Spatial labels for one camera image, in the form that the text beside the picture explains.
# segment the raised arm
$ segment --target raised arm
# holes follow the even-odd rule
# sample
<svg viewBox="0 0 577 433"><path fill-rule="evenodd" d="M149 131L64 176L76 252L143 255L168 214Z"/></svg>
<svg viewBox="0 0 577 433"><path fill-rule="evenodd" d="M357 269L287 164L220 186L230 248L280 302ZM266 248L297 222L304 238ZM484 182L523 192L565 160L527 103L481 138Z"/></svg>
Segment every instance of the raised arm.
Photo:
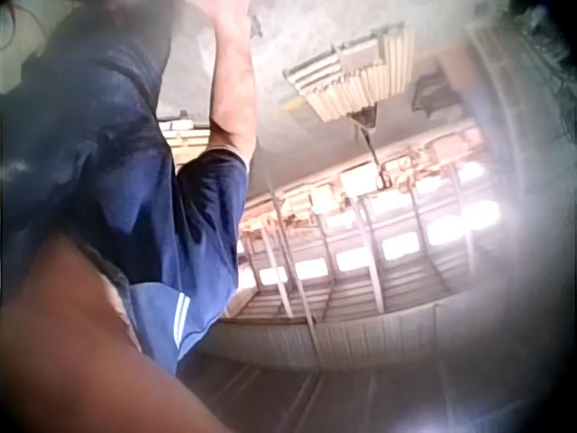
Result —
<svg viewBox="0 0 577 433"><path fill-rule="evenodd" d="M256 88L250 51L250 0L193 0L216 35L209 148L233 147L248 164L256 146Z"/></svg>

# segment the navy blue shorts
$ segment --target navy blue shorts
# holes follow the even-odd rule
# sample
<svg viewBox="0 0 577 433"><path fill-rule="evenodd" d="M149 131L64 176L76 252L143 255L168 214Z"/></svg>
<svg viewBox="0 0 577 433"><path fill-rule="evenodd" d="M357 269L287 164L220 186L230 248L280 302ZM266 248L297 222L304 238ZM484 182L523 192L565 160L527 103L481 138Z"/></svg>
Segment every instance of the navy blue shorts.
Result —
<svg viewBox="0 0 577 433"><path fill-rule="evenodd" d="M247 168L214 150L175 173L155 115L169 28L153 36L82 6L2 96L3 296L63 230L118 288L143 352L174 373L236 290Z"/></svg>

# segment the white stripe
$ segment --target white stripe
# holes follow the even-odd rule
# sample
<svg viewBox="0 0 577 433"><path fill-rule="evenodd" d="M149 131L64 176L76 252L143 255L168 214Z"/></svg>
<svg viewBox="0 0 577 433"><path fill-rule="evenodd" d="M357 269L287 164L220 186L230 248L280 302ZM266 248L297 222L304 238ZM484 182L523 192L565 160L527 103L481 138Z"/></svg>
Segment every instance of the white stripe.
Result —
<svg viewBox="0 0 577 433"><path fill-rule="evenodd" d="M188 305L190 304L190 298L186 297L184 300L184 306L182 307L182 314L180 314L180 325L179 325L179 341L177 346L180 347L180 342L182 341L182 331L184 331L184 324L187 321Z"/></svg>
<svg viewBox="0 0 577 433"><path fill-rule="evenodd" d="M174 315L174 329L172 333L174 334L174 343L179 345L179 323L180 323L180 309L182 309L182 301L184 300L184 293L179 294L179 302L177 303L177 312Z"/></svg>

